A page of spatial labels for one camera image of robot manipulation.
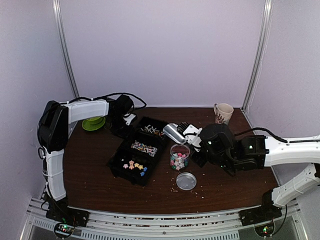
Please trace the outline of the clear plastic jar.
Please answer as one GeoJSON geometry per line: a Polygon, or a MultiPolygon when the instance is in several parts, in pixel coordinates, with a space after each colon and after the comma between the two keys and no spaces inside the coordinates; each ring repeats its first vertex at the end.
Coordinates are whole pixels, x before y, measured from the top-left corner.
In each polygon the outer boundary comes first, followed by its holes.
{"type": "Polygon", "coordinates": [[[170,148],[170,167],[182,171],[189,166],[190,148],[187,145],[174,144],[170,148]]]}

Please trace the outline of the pile of swirl lollipops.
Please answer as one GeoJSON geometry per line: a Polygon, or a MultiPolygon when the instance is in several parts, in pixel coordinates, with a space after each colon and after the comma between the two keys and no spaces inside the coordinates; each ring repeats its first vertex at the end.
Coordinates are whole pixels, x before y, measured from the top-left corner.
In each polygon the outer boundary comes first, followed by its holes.
{"type": "Polygon", "coordinates": [[[140,151],[142,153],[146,153],[151,157],[154,157],[158,151],[158,148],[151,145],[146,145],[139,141],[133,142],[130,147],[134,150],[140,151]]]}

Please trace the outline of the black three-compartment candy tray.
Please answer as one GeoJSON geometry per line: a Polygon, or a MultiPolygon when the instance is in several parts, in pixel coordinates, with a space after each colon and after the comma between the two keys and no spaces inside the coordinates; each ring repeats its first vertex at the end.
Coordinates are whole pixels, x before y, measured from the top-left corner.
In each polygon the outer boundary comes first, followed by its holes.
{"type": "Polygon", "coordinates": [[[152,125],[163,131],[167,124],[168,122],[164,120],[142,117],[133,129],[133,133],[122,141],[107,163],[113,176],[127,180],[133,185],[146,186],[167,147],[169,138],[165,134],[159,137],[143,132],[141,128],[152,125]],[[146,153],[132,149],[131,144],[135,141],[158,148],[157,153],[151,157],[146,153]]]}

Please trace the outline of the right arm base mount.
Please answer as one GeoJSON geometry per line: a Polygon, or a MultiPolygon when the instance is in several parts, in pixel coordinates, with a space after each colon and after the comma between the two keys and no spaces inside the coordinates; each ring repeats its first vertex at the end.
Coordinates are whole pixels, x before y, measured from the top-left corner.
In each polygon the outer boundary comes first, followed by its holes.
{"type": "Polygon", "coordinates": [[[282,208],[273,205],[271,199],[263,199],[261,206],[238,212],[242,226],[255,225],[282,216],[282,208]]]}

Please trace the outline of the pile of stick candies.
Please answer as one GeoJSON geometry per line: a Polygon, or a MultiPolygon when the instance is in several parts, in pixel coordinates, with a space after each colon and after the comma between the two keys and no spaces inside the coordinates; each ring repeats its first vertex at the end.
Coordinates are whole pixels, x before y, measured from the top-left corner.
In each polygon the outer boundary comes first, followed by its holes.
{"type": "Polygon", "coordinates": [[[144,127],[140,128],[141,131],[151,134],[151,135],[155,135],[158,137],[162,137],[164,135],[162,130],[157,129],[156,127],[152,126],[152,125],[146,125],[144,127]]]}

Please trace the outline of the pile of star candies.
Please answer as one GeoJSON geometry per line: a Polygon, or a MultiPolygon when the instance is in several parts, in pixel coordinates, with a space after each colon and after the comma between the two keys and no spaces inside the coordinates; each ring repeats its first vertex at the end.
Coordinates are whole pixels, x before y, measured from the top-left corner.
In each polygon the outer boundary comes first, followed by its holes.
{"type": "Polygon", "coordinates": [[[189,155],[183,152],[173,152],[169,164],[173,170],[181,171],[189,165],[189,155]]]}

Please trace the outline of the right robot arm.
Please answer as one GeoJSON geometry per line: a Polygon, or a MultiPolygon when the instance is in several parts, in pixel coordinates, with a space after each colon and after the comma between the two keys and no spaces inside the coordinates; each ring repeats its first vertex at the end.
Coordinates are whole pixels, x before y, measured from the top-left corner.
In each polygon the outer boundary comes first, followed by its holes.
{"type": "Polygon", "coordinates": [[[276,207],[282,208],[320,183],[320,138],[281,138],[270,133],[237,140],[226,124],[209,124],[185,134],[186,141],[202,153],[204,159],[222,168],[230,176],[284,164],[306,163],[306,168],[283,185],[270,190],[266,202],[256,210],[259,220],[268,220],[276,207]]]}

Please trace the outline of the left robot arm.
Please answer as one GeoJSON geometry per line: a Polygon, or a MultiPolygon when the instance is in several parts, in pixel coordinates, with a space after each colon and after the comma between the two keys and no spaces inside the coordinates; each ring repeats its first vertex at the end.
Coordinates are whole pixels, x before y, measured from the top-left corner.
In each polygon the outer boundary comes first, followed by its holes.
{"type": "Polygon", "coordinates": [[[43,176],[49,197],[58,202],[67,197],[63,158],[70,137],[70,125],[91,118],[102,118],[110,131],[121,138],[129,135],[137,118],[132,96],[116,93],[96,98],[78,97],[66,102],[47,102],[37,126],[37,138],[45,162],[43,176]]]}

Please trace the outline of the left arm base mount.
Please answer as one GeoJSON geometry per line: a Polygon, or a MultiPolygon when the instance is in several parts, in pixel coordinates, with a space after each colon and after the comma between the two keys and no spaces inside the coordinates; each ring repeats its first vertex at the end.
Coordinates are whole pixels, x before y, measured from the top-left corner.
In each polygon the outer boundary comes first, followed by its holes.
{"type": "Polygon", "coordinates": [[[86,210],[69,207],[67,197],[56,201],[47,194],[45,200],[48,203],[46,218],[56,222],[65,223],[73,227],[87,226],[90,213],[86,210]]]}

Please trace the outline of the metal scoop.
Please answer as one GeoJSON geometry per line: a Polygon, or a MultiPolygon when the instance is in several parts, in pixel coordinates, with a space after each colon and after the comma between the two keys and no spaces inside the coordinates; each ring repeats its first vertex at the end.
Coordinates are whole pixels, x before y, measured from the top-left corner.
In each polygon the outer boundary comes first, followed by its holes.
{"type": "Polygon", "coordinates": [[[162,131],[178,145],[184,145],[187,142],[186,138],[178,132],[178,125],[176,123],[168,123],[162,131]]]}

